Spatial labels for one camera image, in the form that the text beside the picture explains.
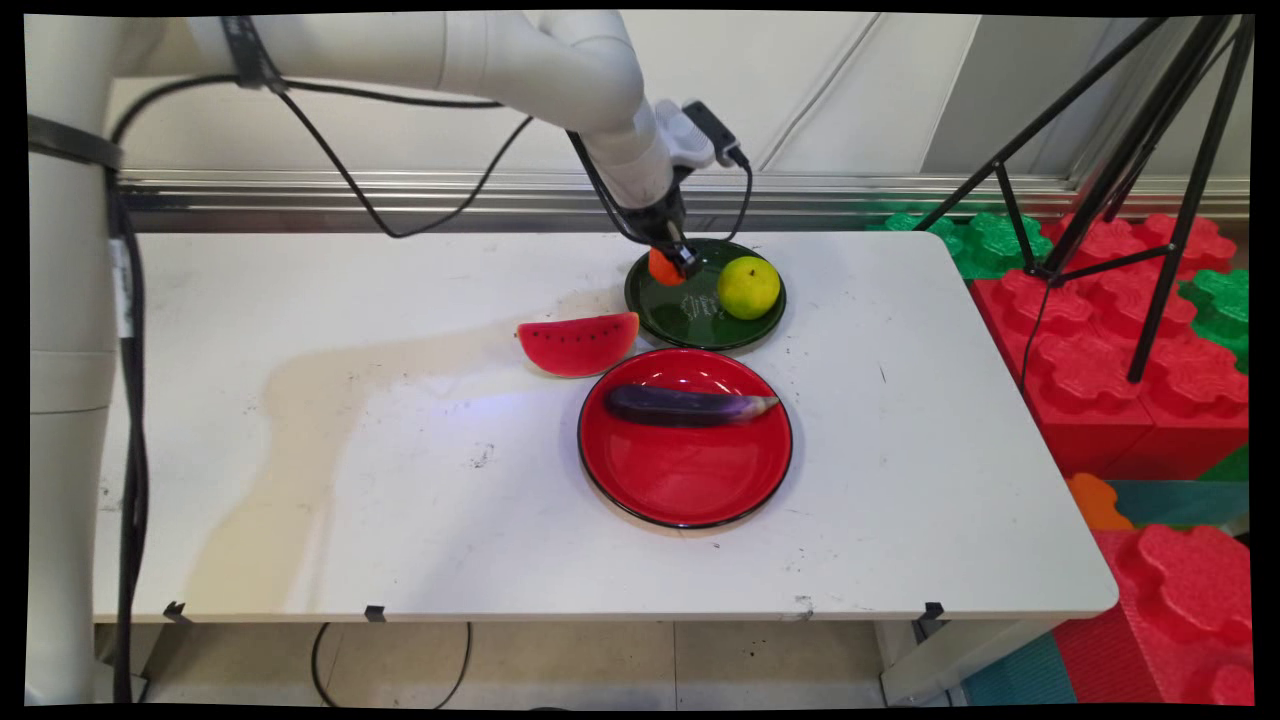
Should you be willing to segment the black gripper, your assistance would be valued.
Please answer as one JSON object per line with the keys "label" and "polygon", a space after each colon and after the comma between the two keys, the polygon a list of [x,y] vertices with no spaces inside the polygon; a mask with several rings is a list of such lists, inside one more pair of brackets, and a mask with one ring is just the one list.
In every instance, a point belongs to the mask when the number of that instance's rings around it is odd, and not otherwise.
{"label": "black gripper", "polygon": [[621,208],[623,234],[634,242],[658,247],[660,256],[675,266],[681,281],[689,281],[701,269],[701,259],[686,245],[684,234],[685,204],[681,192],[667,192],[658,202],[645,208]]}

